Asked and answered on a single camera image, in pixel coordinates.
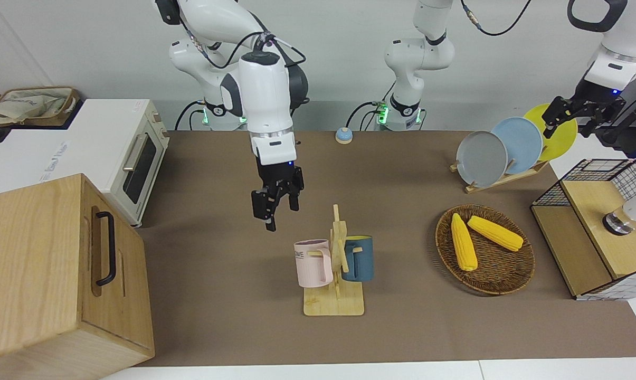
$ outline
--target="wooden cabinet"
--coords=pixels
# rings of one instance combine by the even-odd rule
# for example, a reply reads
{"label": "wooden cabinet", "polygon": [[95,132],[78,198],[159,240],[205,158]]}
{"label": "wooden cabinet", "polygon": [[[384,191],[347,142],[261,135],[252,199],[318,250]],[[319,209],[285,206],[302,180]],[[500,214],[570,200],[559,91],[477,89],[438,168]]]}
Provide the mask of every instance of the wooden cabinet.
{"label": "wooden cabinet", "polygon": [[625,202],[615,184],[563,180],[556,186],[569,205],[533,205],[531,210],[572,296],[636,296],[636,230],[615,236],[602,224],[605,214]]}
{"label": "wooden cabinet", "polygon": [[0,379],[101,378],[153,356],[144,243],[88,179],[0,194]]}

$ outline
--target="mug rack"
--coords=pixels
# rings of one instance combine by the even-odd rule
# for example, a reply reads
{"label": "mug rack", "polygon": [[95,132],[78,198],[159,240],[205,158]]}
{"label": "mug rack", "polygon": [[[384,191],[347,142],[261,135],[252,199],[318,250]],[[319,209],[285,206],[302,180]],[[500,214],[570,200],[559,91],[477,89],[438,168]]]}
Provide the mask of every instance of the mug rack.
{"label": "mug rack", "polygon": [[327,286],[303,289],[303,313],[309,317],[364,314],[362,283],[341,278],[341,272],[349,271],[344,250],[347,227],[346,222],[339,218],[339,205],[335,204],[332,208],[334,222],[329,231],[329,252],[334,280]]}

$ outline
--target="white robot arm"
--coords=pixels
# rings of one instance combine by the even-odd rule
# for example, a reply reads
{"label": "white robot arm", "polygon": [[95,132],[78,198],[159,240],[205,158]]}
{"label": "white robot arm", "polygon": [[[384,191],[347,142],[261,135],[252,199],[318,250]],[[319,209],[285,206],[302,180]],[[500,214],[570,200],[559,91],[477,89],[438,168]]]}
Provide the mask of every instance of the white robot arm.
{"label": "white robot arm", "polygon": [[419,115],[419,103],[424,81],[419,70],[441,70],[453,61],[454,47],[447,38],[447,18],[453,0],[418,0],[414,26],[424,34],[422,39],[393,41],[386,50],[385,60],[395,72],[395,86],[379,118],[390,130],[408,130]]}
{"label": "white robot arm", "polygon": [[[218,124],[238,127],[236,119],[247,118],[263,181],[263,187],[252,192],[253,214],[275,231],[274,213],[281,198],[289,195],[290,208],[297,211],[303,190],[301,168],[294,165],[290,110],[308,103],[308,81],[298,65],[305,56],[234,0],[156,0],[156,4],[164,22],[181,24],[189,35],[173,43],[170,58],[199,82],[207,108],[221,118]],[[216,51],[221,43],[236,44],[234,53],[241,46],[252,52],[238,62],[231,63],[231,58],[224,62]],[[303,60],[294,62],[281,44]]]}
{"label": "white robot arm", "polygon": [[[609,10],[600,22],[579,20],[573,13],[576,0],[569,0],[567,16],[579,29],[602,32],[602,43],[590,60],[588,70],[569,99],[558,96],[545,110],[543,119],[549,138],[557,126],[580,116],[590,117],[582,134],[590,136],[602,123],[613,122],[625,105],[620,93],[636,78],[636,0],[604,0]],[[615,142],[615,131],[600,136]]]}

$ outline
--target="table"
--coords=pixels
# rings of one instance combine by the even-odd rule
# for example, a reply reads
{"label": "table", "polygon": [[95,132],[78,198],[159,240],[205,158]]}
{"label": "table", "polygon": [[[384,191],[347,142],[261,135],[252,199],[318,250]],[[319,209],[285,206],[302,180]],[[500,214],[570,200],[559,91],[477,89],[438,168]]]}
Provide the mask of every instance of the table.
{"label": "table", "polygon": [[[344,146],[333,132],[298,132],[301,211],[284,201],[269,233],[252,218],[260,180],[247,135],[173,133],[139,229],[156,336],[156,358],[144,365],[636,356],[629,305],[571,300],[528,209],[552,171],[464,194],[448,166],[466,134],[356,133]],[[375,238],[363,317],[301,313],[291,244],[326,238],[333,203],[350,233]],[[537,267],[523,291],[478,297],[443,275],[434,225],[465,203],[501,210],[527,234]]]}

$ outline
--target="plate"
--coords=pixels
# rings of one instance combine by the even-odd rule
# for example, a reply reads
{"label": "plate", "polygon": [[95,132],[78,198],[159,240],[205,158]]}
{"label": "plate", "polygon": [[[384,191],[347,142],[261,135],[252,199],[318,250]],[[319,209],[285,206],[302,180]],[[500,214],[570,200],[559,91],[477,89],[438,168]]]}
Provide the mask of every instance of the plate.
{"label": "plate", "polygon": [[[477,255],[477,269],[472,272],[461,270],[451,239],[451,216],[454,213],[459,214],[465,222],[477,215],[506,227],[524,238],[522,248],[518,252],[508,251],[468,227]],[[449,209],[442,215],[435,229],[435,246],[451,274],[465,286],[481,293],[495,296],[514,293],[527,286],[533,277],[536,260],[527,236],[511,219],[493,208],[465,204]]]}
{"label": "plate", "polygon": [[506,145],[496,135],[483,130],[470,133],[456,151],[458,174],[468,185],[488,187],[498,181],[508,166]]}
{"label": "plate", "polygon": [[508,151],[508,160],[515,160],[506,170],[509,175],[525,172],[536,164],[543,149],[543,135],[536,125],[525,118],[507,118],[491,130]]}
{"label": "plate", "polygon": [[[525,113],[525,118],[536,125],[540,133],[545,131],[543,113],[547,110],[548,104],[540,104]],[[543,137],[544,151],[540,154],[540,161],[550,161],[557,158],[571,149],[571,145],[576,141],[578,135],[578,122],[570,120],[557,127],[555,133],[549,139]]]}

